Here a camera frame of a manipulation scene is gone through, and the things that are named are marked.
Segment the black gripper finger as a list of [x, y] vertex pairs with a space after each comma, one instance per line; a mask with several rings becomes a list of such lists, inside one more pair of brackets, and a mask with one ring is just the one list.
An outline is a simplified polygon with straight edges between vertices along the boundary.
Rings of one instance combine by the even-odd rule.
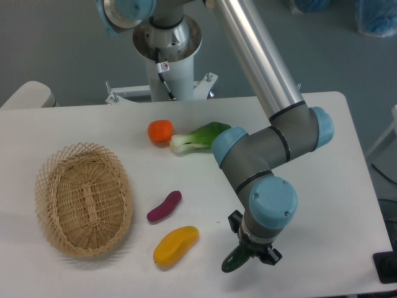
[[242, 219], [243, 219], [243, 215], [238, 210], [235, 210], [232, 214], [228, 216], [228, 222], [231, 227], [231, 230], [234, 234], [236, 234], [239, 240], [241, 240], [240, 228], [241, 228]]
[[260, 261], [268, 265], [276, 265], [281, 259], [282, 254], [272, 245], [267, 245], [259, 257]]

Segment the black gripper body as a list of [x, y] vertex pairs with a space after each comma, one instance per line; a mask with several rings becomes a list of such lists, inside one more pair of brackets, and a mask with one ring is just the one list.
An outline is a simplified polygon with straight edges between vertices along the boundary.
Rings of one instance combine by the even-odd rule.
[[257, 237], [245, 232], [242, 228], [239, 229], [238, 238], [239, 243], [249, 248], [254, 256], [265, 255], [272, 248], [272, 243], [269, 239]]

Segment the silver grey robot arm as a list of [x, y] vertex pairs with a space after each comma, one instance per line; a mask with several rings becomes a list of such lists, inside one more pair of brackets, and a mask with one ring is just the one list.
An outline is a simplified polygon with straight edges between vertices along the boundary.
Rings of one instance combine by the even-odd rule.
[[[186, 101], [197, 95], [193, 69], [179, 63], [192, 58], [202, 38], [195, 21], [184, 14], [183, 1], [97, 1], [106, 30], [133, 31], [134, 46], [147, 61], [153, 101]], [[281, 254], [272, 244], [291, 221], [297, 193], [273, 169], [329, 143], [332, 119], [320, 107], [308, 107], [252, 1], [205, 1], [223, 26], [238, 61], [270, 125], [248, 134], [230, 128], [211, 144], [218, 166], [244, 206], [228, 220], [239, 238], [225, 258], [226, 273], [249, 258], [276, 264]]]

